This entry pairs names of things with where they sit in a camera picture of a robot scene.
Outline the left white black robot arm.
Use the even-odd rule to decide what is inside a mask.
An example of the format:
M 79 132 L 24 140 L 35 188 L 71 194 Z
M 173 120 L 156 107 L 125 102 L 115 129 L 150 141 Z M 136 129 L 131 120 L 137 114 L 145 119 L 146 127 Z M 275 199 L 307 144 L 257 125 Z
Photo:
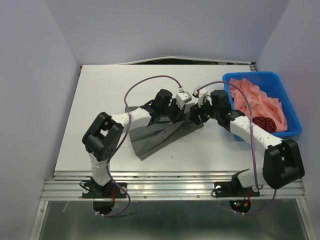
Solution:
M 90 180 L 80 184 L 83 198 L 109 198 L 114 195 L 116 186 L 108 171 L 111 158 L 120 144 L 129 137 L 135 153 L 142 159 L 157 152 L 183 125 L 186 103 L 191 99 L 183 89 L 179 89 L 175 96 L 161 89 L 154 99 L 128 113 L 99 113 L 82 138 L 92 169 Z

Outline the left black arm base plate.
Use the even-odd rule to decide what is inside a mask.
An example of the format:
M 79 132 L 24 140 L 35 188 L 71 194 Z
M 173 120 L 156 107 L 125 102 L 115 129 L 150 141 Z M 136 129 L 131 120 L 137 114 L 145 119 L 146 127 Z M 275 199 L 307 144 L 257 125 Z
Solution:
M 105 186 L 100 186 L 93 181 L 81 181 L 83 199 L 125 199 L 127 195 L 117 187 L 112 181 Z

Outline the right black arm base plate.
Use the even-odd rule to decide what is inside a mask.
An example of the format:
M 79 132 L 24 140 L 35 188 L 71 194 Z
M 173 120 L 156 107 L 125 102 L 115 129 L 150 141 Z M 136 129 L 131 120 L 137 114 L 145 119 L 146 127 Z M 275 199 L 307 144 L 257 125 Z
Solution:
M 259 197 L 260 192 L 253 191 L 251 187 L 242 187 L 239 183 L 218 181 L 214 183 L 211 196 L 214 198 Z

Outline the grey pleated skirt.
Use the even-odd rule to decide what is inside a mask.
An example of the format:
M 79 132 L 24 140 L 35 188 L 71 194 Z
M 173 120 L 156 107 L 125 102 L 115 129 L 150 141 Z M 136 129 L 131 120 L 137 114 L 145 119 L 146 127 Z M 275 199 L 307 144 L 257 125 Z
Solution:
M 123 138 L 130 140 L 136 156 L 143 161 L 167 145 L 203 126 L 203 124 L 194 124 L 186 117 L 177 123 L 170 120 L 159 120 L 148 126 L 130 128 L 124 131 Z

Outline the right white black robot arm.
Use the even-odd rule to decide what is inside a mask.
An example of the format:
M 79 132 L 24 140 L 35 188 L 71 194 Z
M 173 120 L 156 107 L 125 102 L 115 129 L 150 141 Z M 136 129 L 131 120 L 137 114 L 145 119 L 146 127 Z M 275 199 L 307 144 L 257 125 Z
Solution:
M 225 90 L 214 90 L 210 94 L 197 88 L 193 96 L 198 102 L 190 108 L 190 120 L 196 125 L 210 119 L 228 132 L 237 135 L 251 146 L 251 154 L 259 152 L 263 156 L 263 166 L 237 172 L 229 182 L 220 184 L 226 193 L 242 195 L 251 187 L 269 186 L 278 190 L 305 176 L 305 169 L 298 143 L 293 139 L 284 140 L 272 135 L 253 123 L 243 112 L 233 110 Z

